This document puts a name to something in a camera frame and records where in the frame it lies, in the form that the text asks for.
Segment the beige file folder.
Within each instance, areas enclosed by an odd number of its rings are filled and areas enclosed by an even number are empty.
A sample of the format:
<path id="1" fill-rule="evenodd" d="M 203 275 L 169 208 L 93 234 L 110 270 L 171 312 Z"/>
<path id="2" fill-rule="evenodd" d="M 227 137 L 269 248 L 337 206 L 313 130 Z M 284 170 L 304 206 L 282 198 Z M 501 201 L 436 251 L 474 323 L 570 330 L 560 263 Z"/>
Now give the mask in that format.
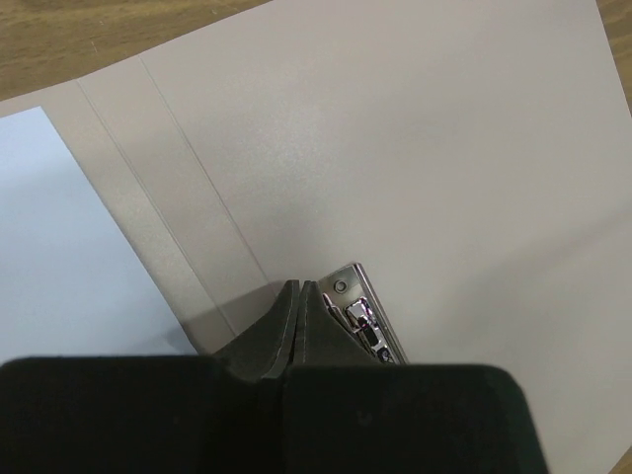
<path id="1" fill-rule="evenodd" d="M 524 390 L 550 469 L 631 444 L 631 117 L 593 1 L 273 1 L 41 107 L 195 345 L 366 269 L 412 362 Z"/>

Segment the white paper sheet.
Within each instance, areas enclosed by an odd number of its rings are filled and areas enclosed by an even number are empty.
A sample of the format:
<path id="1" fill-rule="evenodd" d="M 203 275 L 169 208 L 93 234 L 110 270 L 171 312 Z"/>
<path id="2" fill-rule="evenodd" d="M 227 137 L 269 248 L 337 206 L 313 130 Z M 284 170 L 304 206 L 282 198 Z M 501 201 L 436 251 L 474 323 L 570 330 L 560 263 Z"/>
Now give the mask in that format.
<path id="1" fill-rule="evenodd" d="M 1 359 L 192 355 L 40 108 L 1 120 Z"/>

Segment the metal folder clip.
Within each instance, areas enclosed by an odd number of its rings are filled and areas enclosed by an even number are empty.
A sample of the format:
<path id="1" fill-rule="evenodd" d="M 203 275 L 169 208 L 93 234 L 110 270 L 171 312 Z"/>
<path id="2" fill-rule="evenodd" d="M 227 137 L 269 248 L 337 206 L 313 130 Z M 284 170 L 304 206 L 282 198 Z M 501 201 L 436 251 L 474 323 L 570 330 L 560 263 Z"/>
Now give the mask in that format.
<path id="1" fill-rule="evenodd" d="M 409 362 L 361 263 L 348 264 L 318 284 L 330 314 L 369 354 L 385 364 Z"/>

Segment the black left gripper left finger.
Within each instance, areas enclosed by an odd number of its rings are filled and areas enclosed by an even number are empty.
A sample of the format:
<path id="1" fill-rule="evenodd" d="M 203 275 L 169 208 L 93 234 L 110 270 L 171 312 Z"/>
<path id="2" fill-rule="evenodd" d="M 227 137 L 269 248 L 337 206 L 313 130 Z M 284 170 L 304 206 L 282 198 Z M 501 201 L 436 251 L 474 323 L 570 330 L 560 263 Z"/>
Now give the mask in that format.
<path id="1" fill-rule="evenodd" d="M 214 355 L 25 357 L 1 368 L 5 473 L 279 473 L 300 285 Z"/>

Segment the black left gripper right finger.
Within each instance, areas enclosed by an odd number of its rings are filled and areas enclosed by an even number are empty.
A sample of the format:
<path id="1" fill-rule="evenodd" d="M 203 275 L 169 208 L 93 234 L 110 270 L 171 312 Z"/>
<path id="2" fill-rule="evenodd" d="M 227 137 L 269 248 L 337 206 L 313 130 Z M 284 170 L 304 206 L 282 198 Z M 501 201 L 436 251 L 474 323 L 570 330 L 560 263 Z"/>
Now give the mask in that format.
<path id="1" fill-rule="evenodd" d="M 525 396 L 482 364 L 382 364 L 331 317 L 317 284 L 298 303 L 283 384 L 288 473 L 544 473 Z"/>

